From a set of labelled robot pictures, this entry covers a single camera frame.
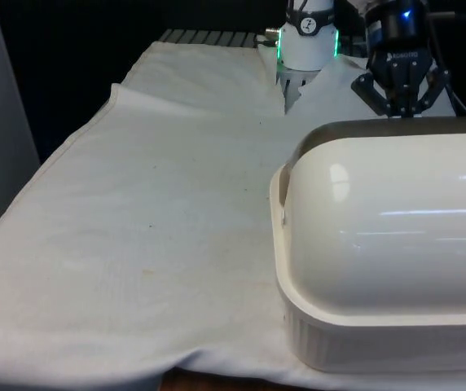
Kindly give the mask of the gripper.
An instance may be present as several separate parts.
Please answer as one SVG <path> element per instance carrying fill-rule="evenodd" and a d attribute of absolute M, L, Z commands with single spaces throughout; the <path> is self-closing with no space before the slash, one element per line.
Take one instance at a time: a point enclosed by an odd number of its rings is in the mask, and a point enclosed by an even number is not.
<path fill-rule="evenodd" d="M 368 70 L 351 89 L 378 116 L 396 116 L 397 108 L 401 118 L 419 115 L 449 84 L 448 69 L 430 69 L 426 15 L 421 1 L 374 1 L 363 14 Z"/>

